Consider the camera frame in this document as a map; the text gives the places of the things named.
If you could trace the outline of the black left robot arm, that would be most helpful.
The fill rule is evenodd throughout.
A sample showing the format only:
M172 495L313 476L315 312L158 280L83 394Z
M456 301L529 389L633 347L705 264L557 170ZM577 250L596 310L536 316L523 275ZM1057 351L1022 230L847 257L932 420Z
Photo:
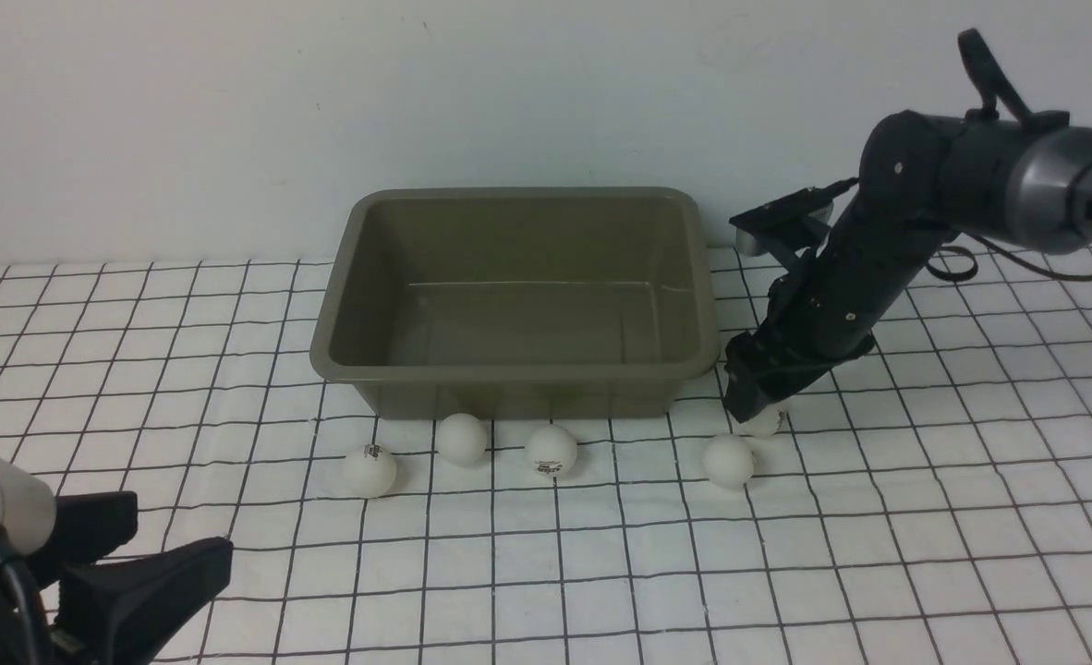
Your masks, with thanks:
M0 664L149 664L228 586L228 538L108 562L136 531L136 492L56 496L0 458Z

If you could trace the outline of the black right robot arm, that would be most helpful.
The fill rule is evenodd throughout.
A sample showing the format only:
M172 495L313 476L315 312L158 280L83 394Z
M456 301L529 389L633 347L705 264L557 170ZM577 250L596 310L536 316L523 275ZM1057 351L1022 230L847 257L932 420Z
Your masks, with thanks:
M1092 244L1092 127L1028 109L977 29L957 46L977 108L885 117L857 176L731 219L745 254L785 269L765 320L726 346L723 405L735 420L870 352L877 321L959 235L1043 254Z

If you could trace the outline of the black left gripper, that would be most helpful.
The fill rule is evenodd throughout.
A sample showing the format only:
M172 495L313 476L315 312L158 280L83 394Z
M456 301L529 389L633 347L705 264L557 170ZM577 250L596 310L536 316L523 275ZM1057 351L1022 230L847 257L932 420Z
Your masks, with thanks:
M149 664L228 586L233 543L206 538L106 561L138 531L133 491L56 498L55 527L25 557L34 587L17 604L17 664Z

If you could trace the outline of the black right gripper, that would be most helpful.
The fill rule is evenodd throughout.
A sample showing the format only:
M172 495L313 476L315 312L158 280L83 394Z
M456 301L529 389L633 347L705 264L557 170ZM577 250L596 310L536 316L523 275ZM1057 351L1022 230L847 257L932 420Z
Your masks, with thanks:
M846 207L824 249L770 296L765 320L728 344L731 417L744 424L778 409L870 352L874 325L948 239L942 222Z

